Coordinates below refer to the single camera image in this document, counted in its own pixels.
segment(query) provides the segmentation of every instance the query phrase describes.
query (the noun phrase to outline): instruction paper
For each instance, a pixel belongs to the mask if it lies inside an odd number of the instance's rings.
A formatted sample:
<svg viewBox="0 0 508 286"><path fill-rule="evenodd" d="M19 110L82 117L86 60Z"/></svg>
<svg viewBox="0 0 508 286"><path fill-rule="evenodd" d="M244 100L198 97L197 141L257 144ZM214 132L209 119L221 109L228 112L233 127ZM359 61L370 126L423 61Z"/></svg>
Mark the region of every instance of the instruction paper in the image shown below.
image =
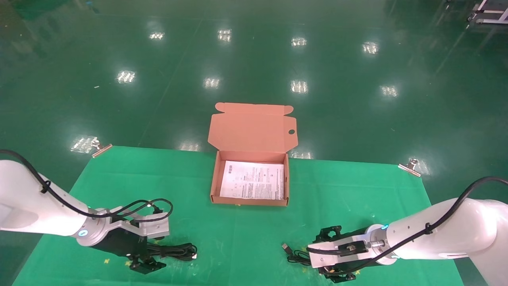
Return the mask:
<svg viewBox="0 0 508 286"><path fill-rule="evenodd" d="M226 161L220 196L284 199L284 165Z"/></svg>

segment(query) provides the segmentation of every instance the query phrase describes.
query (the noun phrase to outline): open cardboard box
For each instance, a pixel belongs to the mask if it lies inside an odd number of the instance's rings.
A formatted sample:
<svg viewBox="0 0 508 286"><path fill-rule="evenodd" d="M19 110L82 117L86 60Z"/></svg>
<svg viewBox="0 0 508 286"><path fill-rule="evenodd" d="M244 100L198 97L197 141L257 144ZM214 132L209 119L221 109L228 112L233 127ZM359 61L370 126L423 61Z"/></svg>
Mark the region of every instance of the open cardboard box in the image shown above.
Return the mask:
<svg viewBox="0 0 508 286"><path fill-rule="evenodd" d="M287 151L298 145L296 118L287 117L292 106L224 103L223 113L212 115L208 142L215 146L210 198L216 204L287 206L289 164ZM284 199L244 199L220 196L226 161L284 164Z"/></svg>

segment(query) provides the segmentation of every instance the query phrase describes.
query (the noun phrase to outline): black cable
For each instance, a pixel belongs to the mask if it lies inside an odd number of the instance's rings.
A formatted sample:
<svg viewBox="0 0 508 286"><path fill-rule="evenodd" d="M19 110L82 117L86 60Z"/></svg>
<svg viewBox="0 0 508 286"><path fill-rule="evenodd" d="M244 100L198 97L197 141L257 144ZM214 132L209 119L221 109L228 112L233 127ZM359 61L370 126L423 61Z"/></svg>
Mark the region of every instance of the black cable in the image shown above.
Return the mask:
<svg viewBox="0 0 508 286"><path fill-rule="evenodd" d="M299 263L301 265L310 266L310 256L307 252L301 250L291 250L287 244L283 244L282 248L288 254L289 263Z"/></svg>
<svg viewBox="0 0 508 286"><path fill-rule="evenodd" d="M128 204L127 206L115 211L115 212L112 212L112 213L107 213L107 214L102 214L102 215L98 215L98 214L90 214L88 212L84 212L76 207L74 207L73 205L69 204L66 200L64 200L61 196L59 196L52 188L51 188L51 182L50 181L44 181L44 179L39 175L39 173L37 172L37 170L35 170L34 166L32 166L32 164L30 164L30 162L28 162L28 160L26 160L23 156L21 156L20 154L12 151L12 150L7 150L7 149L0 149L0 154L8 154L8 155L11 155L15 158L17 158L27 169L28 171L36 178L37 181L39 181L39 183L42 185L42 192L48 192L50 193L57 201L59 201L62 205L68 207L69 209L71 209L72 211L74 212L77 212L78 214L80 215L84 215L84 216L87 216L87 217L93 217L93 218L106 218L106 217L116 217L116 216L119 216L119 217L126 217L126 216L129 216L145 207L147 207L148 205L152 205L155 210L160 210L158 207L156 207L153 203L154 202L166 202L170 205L171 209L169 210L169 212L164 215L163 217L159 217L159 218L153 218L153 219L145 219L145 220L134 220L136 222L151 222L151 221L158 221L158 220L163 220L165 218L167 218L172 212L173 212L173 204L168 201L167 199L164 199L164 198L157 198L157 199L153 199L151 201L147 201L147 200L144 200L144 199L139 199L135 202L132 202L130 204ZM137 205L139 203L144 203L142 206L138 207L137 209L133 210L133 211L129 211L125 214L120 214L121 212L125 211L126 209L134 206L134 205Z"/></svg>
<svg viewBox="0 0 508 286"><path fill-rule="evenodd" d="M355 253L354 251L350 251L350 250L339 250L339 249L323 250L323 249L315 249L315 248L310 248L310 247L307 247L307 251L316 253L316 254L338 255L338 256L346 256L346 255L351 255L351 254Z"/></svg>
<svg viewBox="0 0 508 286"><path fill-rule="evenodd" d="M374 257L374 258L371 258L369 259L367 262L357 266L357 267L354 267L354 268L351 268L351 269L347 269L347 270L344 270L344 271L340 271L340 272L327 272L327 273L324 273L325 275L328 275L328 276L338 276L338 275L345 275L345 274L349 274L349 273L353 273L355 271L358 271L364 267L367 267L373 263L375 263L376 261L378 261L379 259L385 257L386 255L390 254L391 252L397 250L398 248L402 247L404 244L422 236L422 235L429 235L432 233L432 231L434 229L436 229L437 227L439 227L440 225L442 225L446 220L448 220L456 211L457 209L459 208L459 206L466 200L466 198L473 192L473 190L475 190L478 186L486 183L486 182L489 182L489 181L496 181L496 182L500 182L500 183L503 183L505 185L508 185L508 181L505 180L505 179L502 179L502 178L498 178L498 177L483 177L483 178L480 178L476 181L474 181L472 184L470 184L465 190L464 192L462 192L462 194L457 198L457 200L455 201L455 203L452 205L452 207L450 207L450 209L440 218L438 219L434 224L431 224L431 223L426 223L425 224L425 228L415 234L413 234L412 236L404 239L403 241L397 243L396 245L390 247L388 250L386 250L385 252L381 253L380 255Z"/></svg>
<svg viewBox="0 0 508 286"><path fill-rule="evenodd" d="M198 248L192 243L185 243L181 245L157 245L153 243L147 244L148 254L150 256L173 257L178 260L191 261L195 259L198 253Z"/></svg>

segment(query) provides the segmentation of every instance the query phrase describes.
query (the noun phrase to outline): glossy floor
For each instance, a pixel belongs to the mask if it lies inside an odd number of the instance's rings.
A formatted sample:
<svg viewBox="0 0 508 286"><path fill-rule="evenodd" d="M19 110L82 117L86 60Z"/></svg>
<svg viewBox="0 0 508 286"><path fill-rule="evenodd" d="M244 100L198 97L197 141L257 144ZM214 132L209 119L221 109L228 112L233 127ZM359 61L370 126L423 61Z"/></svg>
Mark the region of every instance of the glossy floor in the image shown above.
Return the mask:
<svg viewBox="0 0 508 286"><path fill-rule="evenodd" d="M473 5L0 0L0 147L70 190L90 158L71 152L81 138L212 152L215 102L287 104L292 157L414 157L436 203L508 177L508 27L466 29ZM15 278L37 240L0 234L0 279ZM483 283L468 260L457 266L466 285Z"/></svg>

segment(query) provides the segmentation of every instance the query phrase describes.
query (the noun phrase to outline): box lid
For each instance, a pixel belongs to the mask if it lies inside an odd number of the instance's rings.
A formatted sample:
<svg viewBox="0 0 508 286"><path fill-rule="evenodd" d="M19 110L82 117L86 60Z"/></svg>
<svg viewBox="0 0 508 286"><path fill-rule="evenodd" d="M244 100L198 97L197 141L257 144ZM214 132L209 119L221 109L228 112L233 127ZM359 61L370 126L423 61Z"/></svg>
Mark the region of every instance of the box lid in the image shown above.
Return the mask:
<svg viewBox="0 0 508 286"><path fill-rule="evenodd" d="M298 145L296 118L289 105L219 102L208 142L221 151L286 153Z"/></svg>

